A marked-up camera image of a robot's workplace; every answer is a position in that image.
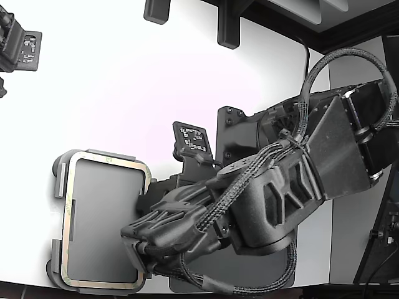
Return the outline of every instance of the black braided cable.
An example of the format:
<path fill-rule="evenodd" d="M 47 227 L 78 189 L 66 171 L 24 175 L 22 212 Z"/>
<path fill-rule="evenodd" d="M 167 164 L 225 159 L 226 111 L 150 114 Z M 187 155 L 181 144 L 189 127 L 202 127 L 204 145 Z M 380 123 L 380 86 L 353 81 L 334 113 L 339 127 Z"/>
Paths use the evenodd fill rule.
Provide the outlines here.
<path fill-rule="evenodd" d="M 294 134 L 295 139 L 300 141 L 306 133 L 307 129 L 307 120 L 308 120 L 308 113 L 309 113 L 309 97 L 310 97 L 310 90 L 312 85 L 320 73 L 320 71 L 331 61 L 338 59 L 343 56 L 357 56 L 366 59 L 367 61 L 371 62 L 376 68 L 383 74 L 384 78 L 387 81 L 389 92 L 390 92 L 390 104 L 385 111 L 384 115 L 379 119 L 373 127 L 380 131 L 385 123 L 390 119 L 393 113 L 393 109 L 395 108 L 395 104 L 398 101 L 398 93 L 396 86 L 388 73 L 386 66 L 375 57 L 373 54 L 364 51 L 362 49 L 356 48 L 343 48 L 339 50 L 335 50 L 316 63 L 313 69 L 308 74 L 307 78 L 305 79 L 304 84 L 302 85 L 302 90 L 300 91 L 299 101 L 298 101 L 298 109 L 299 109 L 299 125 L 297 128 L 296 133 Z"/>
<path fill-rule="evenodd" d="M 179 256 L 180 268 L 182 269 L 186 279 L 192 284 L 195 285 L 197 288 L 201 289 L 202 283 L 199 282 L 194 275 L 188 270 L 186 261 L 185 261 L 185 253 L 180 254 Z"/>
<path fill-rule="evenodd" d="M 157 247 L 157 246 L 146 246 L 144 251 L 148 255 L 156 256 L 156 257 L 164 257 L 167 255 L 175 255 L 178 252 L 175 250 L 174 246 L 169 247 Z"/>
<path fill-rule="evenodd" d="M 265 287 L 234 287 L 234 294 L 245 297 L 263 296 L 269 292 L 279 290 L 291 279 L 295 274 L 297 265 L 297 249 L 295 242 L 292 242 L 287 248 L 287 267 L 283 275 L 274 283 Z"/>
<path fill-rule="evenodd" d="M 196 228 L 201 232 L 207 231 L 216 220 L 226 213 L 228 208 L 245 190 L 251 178 L 262 165 L 274 154 L 280 153 L 283 148 L 284 147 L 280 143 L 273 143 L 260 150 L 249 166 L 233 181 L 233 183 L 231 183 L 225 192 L 223 192 L 218 201 L 201 216 L 196 223 Z"/>

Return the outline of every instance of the black wire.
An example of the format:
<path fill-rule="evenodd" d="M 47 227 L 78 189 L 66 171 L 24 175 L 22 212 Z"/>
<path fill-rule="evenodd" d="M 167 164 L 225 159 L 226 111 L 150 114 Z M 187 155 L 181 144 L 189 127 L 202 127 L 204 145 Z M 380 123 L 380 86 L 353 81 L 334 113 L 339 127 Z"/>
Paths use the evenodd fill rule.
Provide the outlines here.
<path fill-rule="evenodd" d="M 187 278 L 187 280 L 192 284 L 195 285 L 197 288 L 202 289 L 202 283 L 200 283 L 195 277 L 194 275 L 190 272 L 190 270 L 187 267 L 186 261 L 185 261 L 185 253 L 183 252 L 182 254 L 180 254 L 180 268 L 182 269 L 185 277 Z"/>
<path fill-rule="evenodd" d="M 295 38 L 304 46 L 305 51 L 306 51 L 305 72 L 304 72 L 304 74 L 305 74 L 304 81 L 305 81 L 307 74 L 309 73 L 310 50 L 303 39 L 301 39 L 299 36 L 295 36 Z"/>
<path fill-rule="evenodd" d="M 370 284 L 371 280 L 373 279 L 374 275 L 389 261 L 389 259 L 391 257 L 394 256 L 394 254 L 398 251 L 398 242 L 395 241 L 396 244 L 396 249 L 373 271 L 373 273 L 370 275 L 370 277 L 368 278 L 368 280 L 366 281 L 366 284 L 364 285 L 364 289 L 363 289 L 363 295 L 362 298 L 366 299 L 366 295 L 367 295 L 367 288 L 368 285 Z"/>

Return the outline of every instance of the black support bar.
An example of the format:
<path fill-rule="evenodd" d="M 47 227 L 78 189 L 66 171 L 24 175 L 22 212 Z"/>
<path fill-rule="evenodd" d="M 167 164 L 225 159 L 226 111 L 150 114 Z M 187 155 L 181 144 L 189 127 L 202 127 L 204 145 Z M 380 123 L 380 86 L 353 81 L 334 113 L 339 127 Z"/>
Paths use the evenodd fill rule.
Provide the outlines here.
<path fill-rule="evenodd" d="M 163 25 L 169 19 L 170 0 L 146 0 L 144 19 Z"/>
<path fill-rule="evenodd" d="M 235 49 L 240 44 L 240 16 L 254 0 L 220 0 L 218 44 Z"/>

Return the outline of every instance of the braided cable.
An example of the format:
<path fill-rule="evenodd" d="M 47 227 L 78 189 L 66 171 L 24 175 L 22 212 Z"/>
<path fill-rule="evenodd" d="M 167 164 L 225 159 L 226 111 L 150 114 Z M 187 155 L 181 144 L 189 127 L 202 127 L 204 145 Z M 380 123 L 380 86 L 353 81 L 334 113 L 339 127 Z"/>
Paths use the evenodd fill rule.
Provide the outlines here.
<path fill-rule="evenodd" d="M 308 112 L 309 112 L 309 97 L 310 97 L 310 90 L 312 88 L 312 85 L 320 73 L 320 71 L 331 61 L 338 59 L 343 56 L 357 56 L 366 59 L 367 61 L 371 62 L 373 65 L 376 66 L 376 68 L 383 74 L 384 78 L 387 81 L 389 92 L 390 92 L 390 104 L 385 111 L 384 115 L 379 119 L 373 127 L 377 130 L 380 131 L 385 123 L 390 119 L 393 113 L 393 109 L 395 108 L 395 104 L 398 101 L 398 93 L 395 84 L 393 83 L 388 70 L 386 66 L 379 60 L 377 57 L 375 57 L 373 54 L 362 50 L 362 49 L 356 49 L 356 48 L 343 48 L 339 50 L 335 50 L 323 58 L 319 60 L 319 62 L 316 63 L 316 65 L 313 67 L 313 69 L 310 71 L 308 74 L 307 78 L 305 79 L 305 82 L 302 86 L 302 90 L 300 91 L 300 96 L 299 96 L 299 101 L 298 101 L 298 109 L 299 109 L 299 124 L 298 128 L 295 135 L 295 138 L 297 140 L 302 139 L 305 136 L 306 129 L 307 129 L 307 121 L 308 121 Z"/>
<path fill-rule="evenodd" d="M 265 287 L 234 287 L 234 294 L 239 296 L 255 297 L 263 296 L 266 293 L 282 288 L 291 279 L 293 274 L 295 274 L 297 265 L 297 249 L 295 242 L 291 242 L 291 244 L 288 246 L 287 258 L 288 262 L 284 273 L 274 283 L 271 283 Z"/>
<path fill-rule="evenodd" d="M 280 153 L 283 146 L 280 143 L 273 143 L 264 147 L 249 166 L 230 184 L 223 192 L 219 200 L 215 202 L 196 223 L 196 228 L 205 232 L 214 222 L 219 219 L 231 206 L 231 204 L 240 196 L 240 194 L 248 186 L 251 178 L 262 167 L 262 165 L 274 154 Z"/>

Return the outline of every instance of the black plastic housing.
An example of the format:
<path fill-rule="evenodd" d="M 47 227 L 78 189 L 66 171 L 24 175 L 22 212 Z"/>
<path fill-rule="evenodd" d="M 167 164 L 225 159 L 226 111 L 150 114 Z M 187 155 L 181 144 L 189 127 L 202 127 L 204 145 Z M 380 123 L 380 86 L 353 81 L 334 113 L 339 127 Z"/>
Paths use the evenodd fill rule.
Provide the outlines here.
<path fill-rule="evenodd" d="M 376 177 L 376 174 L 396 159 L 399 150 L 395 130 L 384 129 L 378 134 L 370 130 L 370 125 L 383 115 L 387 107 L 384 81 L 377 80 L 310 95 L 308 133 L 321 121 L 335 96 L 342 102 L 345 121 L 350 124 L 352 135 L 358 143 L 368 176 Z M 216 159 L 229 165 L 256 154 L 262 147 L 275 142 L 283 128 L 294 131 L 298 117 L 297 101 L 298 97 L 290 98 L 253 116 L 246 116 L 242 110 L 233 107 L 220 108 Z"/>

